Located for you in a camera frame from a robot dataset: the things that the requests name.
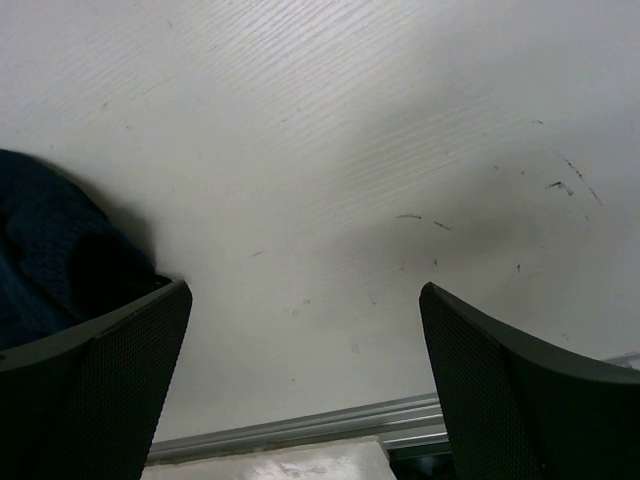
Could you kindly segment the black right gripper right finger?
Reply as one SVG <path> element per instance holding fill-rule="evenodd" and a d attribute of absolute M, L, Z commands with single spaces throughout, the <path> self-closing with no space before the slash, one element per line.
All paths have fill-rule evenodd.
<path fill-rule="evenodd" d="M 433 283 L 419 305 L 458 478 L 638 478 L 638 370 L 538 339 Z"/>

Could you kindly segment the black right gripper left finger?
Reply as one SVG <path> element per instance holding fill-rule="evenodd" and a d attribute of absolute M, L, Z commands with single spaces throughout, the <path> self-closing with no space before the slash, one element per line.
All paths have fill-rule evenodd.
<path fill-rule="evenodd" d="M 138 479 L 192 306 L 183 280 L 1 354 L 4 479 Z"/>

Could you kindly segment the navy blue shorts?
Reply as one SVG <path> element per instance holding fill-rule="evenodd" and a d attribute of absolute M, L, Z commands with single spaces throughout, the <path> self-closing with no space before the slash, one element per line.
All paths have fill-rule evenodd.
<path fill-rule="evenodd" d="M 1 153 L 1 347 L 117 310 L 169 284 L 75 184 Z"/>

